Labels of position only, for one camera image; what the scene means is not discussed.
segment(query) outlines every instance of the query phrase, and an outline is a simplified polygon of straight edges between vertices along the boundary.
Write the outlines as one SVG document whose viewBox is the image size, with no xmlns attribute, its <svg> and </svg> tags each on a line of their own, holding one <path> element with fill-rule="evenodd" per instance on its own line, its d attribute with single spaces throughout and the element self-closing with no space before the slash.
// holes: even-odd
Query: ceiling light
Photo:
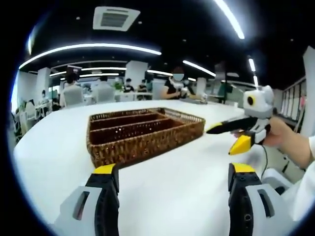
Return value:
<svg viewBox="0 0 315 236">
<path fill-rule="evenodd" d="M 159 74 L 159 75 L 168 75 L 168 76 L 172 76 L 173 74 L 171 73 L 167 73 L 167 72 L 163 72 L 163 71 L 158 71 L 158 70 L 147 70 L 148 73 L 153 73 L 153 74 Z"/>
<path fill-rule="evenodd" d="M 127 70 L 127 68 L 125 68 L 125 67 L 92 67 L 92 68 L 81 69 L 81 71 L 88 71 L 88 70 Z M 147 70 L 147 72 L 153 73 L 153 74 L 159 74 L 159 75 L 166 75 L 166 76 L 172 76 L 173 75 L 172 73 L 167 73 L 167 72 L 158 71 L 158 70 Z M 50 77 L 62 75 L 65 73 L 66 73 L 66 71 L 50 74 Z"/>
<path fill-rule="evenodd" d="M 201 70 L 201 71 L 203 71 L 203 72 L 205 72 L 205 73 L 207 73 L 207 74 L 209 74 L 209 75 L 212 75 L 212 76 L 214 76 L 214 77 L 216 76 L 216 74 L 213 73 L 212 71 L 207 70 L 207 69 L 205 69 L 205 68 L 203 68 L 203 67 L 201 67 L 201 66 L 199 66 L 199 65 L 196 65 L 196 64 L 194 64 L 194 63 L 191 63 L 191 62 L 189 62 L 189 61 L 187 61 L 187 60 L 184 60 L 183 63 L 186 64 L 186 65 L 190 65 L 190 66 L 192 66 L 192 67 L 194 67 L 194 68 L 196 68 L 196 69 L 198 69 L 198 70 Z"/>
<path fill-rule="evenodd" d="M 125 67 L 93 67 L 93 68 L 83 68 L 85 70 L 127 70 Z"/>
<path fill-rule="evenodd" d="M 250 63 L 250 67 L 251 67 L 252 72 L 255 72 L 256 68 L 255 68 L 254 60 L 249 58 L 248 61 Z"/>
<path fill-rule="evenodd" d="M 118 73 L 88 74 L 88 75 L 80 75 L 80 78 L 94 77 L 94 76 L 119 76 L 119 74 Z"/>
<path fill-rule="evenodd" d="M 124 45 L 124 44 L 114 44 L 114 43 L 85 43 L 85 44 L 76 44 L 76 45 L 70 45 L 70 46 L 64 46 L 64 47 L 60 47 L 60 48 L 55 48 L 52 50 L 49 50 L 47 52 L 38 54 L 37 56 L 25 61 L 24 63 L 22 63 L 19 66 L 19 69 L 22 69 L 24 66 L 26 66 L 27 64 L 42 58 L 46 55 L 49 54 L 53 54 L 56 52 L 60 52 L 60 51 L 65 51 L 65 50 L 70 50 L 70 49 L 77 49 L 77 48 L 96 48 L 96 47 L 105 47 L 105 48 L 124 48 L 124 49 L 130 49 L 130 50 L 136 50 L 136 51 L 142 51 L 145 53 L 151 53 L 151 54 L 155 54 L 155 55 L 161 55 L 161 52 L 159 51 L 155 51 L 155 50 L 151 50 L 151 49 L 147 49 L 147 48 L 141 48 L 141 47 L 136 47 L 136 46 L 130 46 L 130 45 Z"/>
<path fill-rule="evenodd" d="M 128 61 L 126 60 L 86 60 L 86 61 L 79 61 L 79 62 L 72 62 L 72 63 L 62 64 L 62 65 L 56 65 L 56 66 L 51 67 L 51 69 L 56 69 L 56 68 L 60 68 L 60 67 L 68 66 L 68 65 L 80 65 L 80 64 L 87 64 L 87 63 L 98 63 L 98 62 L 127 63 Z"/>
<path fill-rule="evenodd" d="M 52 77 L 52 76 L 62 75 L 62 74 L 65 74 L 65 73 L 66 73 L 66 71 L 62 71 L 62 72 L 50 74 L 49 76 Z"/>
<path fill-rule="evenodd" d="M 257 76 L 254 75 L 254 84 L 255 84 L 255 87 L 257 88 L 258 87 L 258 78 Z"/>
<path fill-rule="evenodd" d="M 231 23 L 231 25 L 233 26 L 235 32 L 237 33 L 237 36 L 240 39 L 244 39 L 245 36 L 243 34 L 241 26 L 238 23 L 238 21 L 236 20 L 236 18 L 233 15 L 233 13 L 231 12 L 230 8 L 226 5 L 226 3 L 223 0 L 214 0 L 214 1 L 219 6 L 219 8 L 223 11 L 225 16 L 228 18 L 229 22 Z"/>
</svg>

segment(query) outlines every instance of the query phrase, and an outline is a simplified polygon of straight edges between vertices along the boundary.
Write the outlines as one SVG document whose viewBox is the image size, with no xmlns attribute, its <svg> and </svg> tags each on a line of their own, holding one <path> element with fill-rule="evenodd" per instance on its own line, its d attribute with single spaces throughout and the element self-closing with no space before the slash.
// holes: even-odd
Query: white wall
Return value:
<svg viewBox="0 0 315 236">
<path fill-rule="evenodd" d="M 304 56 L 307 101 L 301 134 L 315 135 L 315 49 L 308 47 Z"/>
<path fill-rule="evenodd" d="M 131 79 L 131 85 L 136 88 L 145 78 L 145 72 L 148 69 L 148 64 L 141 61 L 131 60 L 126 65 L 125 79 Z"/>
<path fill-rule="evenodd" d="M 17 101 L 18 105 L 21 102 L 29 101 L 31 99 L 36 99 L 36 82 L 37 75 L 26 73 L 22 71 L 18 71 L 17 73 Z"/>
</svg>

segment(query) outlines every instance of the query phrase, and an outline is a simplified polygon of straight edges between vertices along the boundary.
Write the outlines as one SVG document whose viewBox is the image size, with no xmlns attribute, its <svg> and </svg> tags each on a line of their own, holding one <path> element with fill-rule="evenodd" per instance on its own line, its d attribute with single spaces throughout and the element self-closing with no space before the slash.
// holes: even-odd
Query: office chair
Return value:
<svg viewBox="0 0 315 236">
<path fill-rule="evenodd" d="M 85 104 L 82 88 L 66 90 L 63 92 L 63 95 L 66 108 L 78 107 Z"/>
<path fill-rule="evenodd" d="M 96 88 L 96 103 L 115 102 L 114 88 Z"/>
<path fill-rule="evenodd" d="M 161 92 L 164 87 L 163 83 L 154 82 L 152 83 L 152 100 L 161 100 Z"/>
<path fill-rule="evenodd" d="M 120 102 L 131 102 L 134 100 L 135 94 L 133 92 L 126 92 L 120 95 Z"/>
</svg>

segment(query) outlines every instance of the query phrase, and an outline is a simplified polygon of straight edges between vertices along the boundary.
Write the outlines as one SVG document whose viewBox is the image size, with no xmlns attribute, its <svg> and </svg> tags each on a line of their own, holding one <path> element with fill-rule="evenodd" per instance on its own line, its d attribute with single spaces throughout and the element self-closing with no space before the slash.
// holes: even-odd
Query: white chair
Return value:
<svg viewBox="0 0 315 236">
<path fill-rule="evenodd" d="M 40 117 L 40 110 L 37 110 L 31 102 L 27 102 L 25 106 L 26 122 L 28 130 L 32 128 Z"/>
<path fill-rule="evenodd" d="M 120 101 L 121 102 L 131 102 L 134 100 L 135 94 L 132 92 L 122 93 L 120 95 Z"/>
<path fill-rule="evenodd" d="M 63 92 L 65 107 L 77 107 L 84 105 L 83 89 L 71 89 Z"/>
<path fill-rule="evenodd" d="M 163 83 L 153 82 L 152 83 L 152 100 L 161 100 L 161 93 L 164 87 Z"/>
<path fill-rule="evenodd" d="M 111 87 L 96 88 L 96 103 L 115 102 L 115 90 Z"/>
</svg>

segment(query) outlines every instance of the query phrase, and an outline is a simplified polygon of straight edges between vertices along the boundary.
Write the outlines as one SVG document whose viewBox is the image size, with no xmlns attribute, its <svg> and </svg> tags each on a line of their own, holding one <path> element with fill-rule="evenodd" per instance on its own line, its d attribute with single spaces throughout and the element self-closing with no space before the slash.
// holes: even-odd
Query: person's arm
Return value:
<svg viewBox="0 0 315 236">
<path fill-rule="evenodd" d="M 311 142 L 314 142 L 314 137 L 306 138 L 300 134 L 294 133 L 287 125 L 283 128 L 283 141 L 280 145 L 280 150 L 287 154 L 292 161 L 301 168 L 307 168 L 314 160 L 311 152 Z"/>
<path fill-rule="evenodd" d="M 201 96 L 196 95 L 196 93 L 193 91 L 192 87 L 188 86 L 188 91 L 189 91 L 189 98 L 195 99 L 195 100 L 201 100 Z"/>
<path fill-rule="evenodd" d="M 168 91 L 168 87 L 164 86 L 164 88 L 162 89 L 162 92 L 161 92 L 161 98 L 162 99 L 170 99 L 170 98 L 178 97 L 181 95 L 181 92 L 175 92 L 175 93 L 167 94 L 167 91 Z"/>
</svg>

